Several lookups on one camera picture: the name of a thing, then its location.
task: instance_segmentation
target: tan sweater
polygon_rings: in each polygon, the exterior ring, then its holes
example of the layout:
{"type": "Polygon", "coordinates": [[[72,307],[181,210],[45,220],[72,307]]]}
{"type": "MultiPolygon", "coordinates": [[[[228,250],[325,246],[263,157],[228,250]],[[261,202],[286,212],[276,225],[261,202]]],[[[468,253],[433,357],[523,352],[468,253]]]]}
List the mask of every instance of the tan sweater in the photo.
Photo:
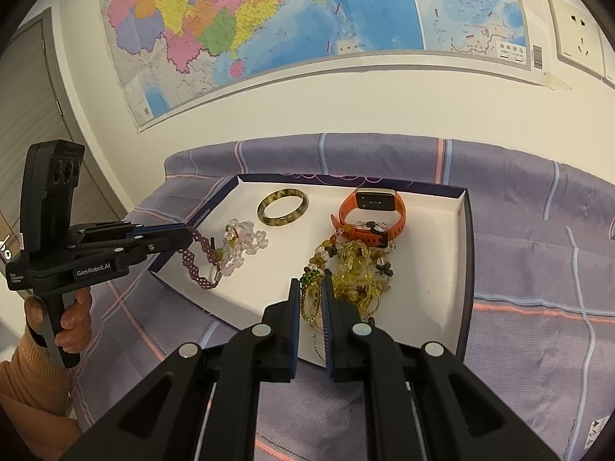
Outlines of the tan sweater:
{"type": "Polygon", "coordinates": [[[66,369],[51,363],[26,328],[13,358],[0,363],[0,404],[30,451],[45,461],[57,461],[82,434],[66,417],[68,387],[66,369]]]}

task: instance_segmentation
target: screw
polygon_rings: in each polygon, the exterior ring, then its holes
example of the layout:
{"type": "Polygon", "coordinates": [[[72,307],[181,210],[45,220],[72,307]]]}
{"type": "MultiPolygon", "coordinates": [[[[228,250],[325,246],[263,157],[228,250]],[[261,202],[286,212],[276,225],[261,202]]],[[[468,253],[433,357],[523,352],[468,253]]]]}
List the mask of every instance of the screw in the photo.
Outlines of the screw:
{"type": "Polygon", "coordinates": [[[425,345],[425,353],[431,357],[441,357],[444,355],[444,347],[436,341],[430,341],[425,345]]]}
{"type": "Polygon", "coordinates": [[[269,336],[271,334],[271,327],[267,324],[257,324],[252,328],[252,334],[258,337],[269,336]]]}
{"type": "Polygon", "coordinates": [[[194,343],[184,343],[179,349],[179,354],[184,359],[194,357],[198,352],[199,347],[197,347],[194,343]]]}
{"type": "Polygon", "coordinates": [[[367,336],[371,334],[371,326],[364,322],[359,322],[352,327],[352,332],[357,336],[367,336]]]}

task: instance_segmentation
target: map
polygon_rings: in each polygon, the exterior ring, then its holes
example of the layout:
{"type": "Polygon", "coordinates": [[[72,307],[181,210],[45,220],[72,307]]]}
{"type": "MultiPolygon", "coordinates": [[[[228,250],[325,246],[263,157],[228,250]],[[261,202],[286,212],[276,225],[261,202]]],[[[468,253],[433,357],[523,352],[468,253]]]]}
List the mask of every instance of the map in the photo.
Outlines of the map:
{"type": "Polygon", "coordinates": [[[246,78],[337,56],[443,53],[529,67],[520,0],[100,2],[139,126],[246,78]]]}

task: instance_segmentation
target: striped cloth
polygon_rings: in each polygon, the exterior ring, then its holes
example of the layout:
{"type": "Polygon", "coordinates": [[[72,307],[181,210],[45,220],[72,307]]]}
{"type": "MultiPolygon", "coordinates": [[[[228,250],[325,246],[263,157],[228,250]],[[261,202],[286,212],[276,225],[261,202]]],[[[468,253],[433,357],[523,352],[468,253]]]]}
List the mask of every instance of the striped cloth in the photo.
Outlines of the striped cloth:
{"type": "MultiPolygon", "coordinates": [[[[476,282],[465,363],[565,461],[615,408],[615,187],[501,147],[384,134],[313,134],[199,147],[128,215],[186,222],[238,173],[386,177],[467,187],[476,282]]],[[[87,429],[185,341],[228,341],[216,322],[148,272],[92,289],[94,338],[73,395],[87,429]]],[[[261,388],[255,459],[367,458],[362,391],[299,363],[261,388]]]]}

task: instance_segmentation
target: hand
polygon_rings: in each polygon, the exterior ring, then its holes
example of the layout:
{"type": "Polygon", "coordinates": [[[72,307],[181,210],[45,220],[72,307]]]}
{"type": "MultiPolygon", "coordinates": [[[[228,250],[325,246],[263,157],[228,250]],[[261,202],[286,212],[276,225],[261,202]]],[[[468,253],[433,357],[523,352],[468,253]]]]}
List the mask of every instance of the hand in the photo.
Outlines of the hand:
{"type": "MultiPolygon", "coordinates": [[[[44,304],[31,296],[24,303],[26,320],[36,332],[42,333],[44,320],[44,304]]],[[[75,293],[75,303],[62,314],[60,324],[63,331],[55,335],[55,344],[62,347],[67,353],[79,353],[87,347],[91,340],[91,294],[90,288],[79,289],[75,293]]]]}

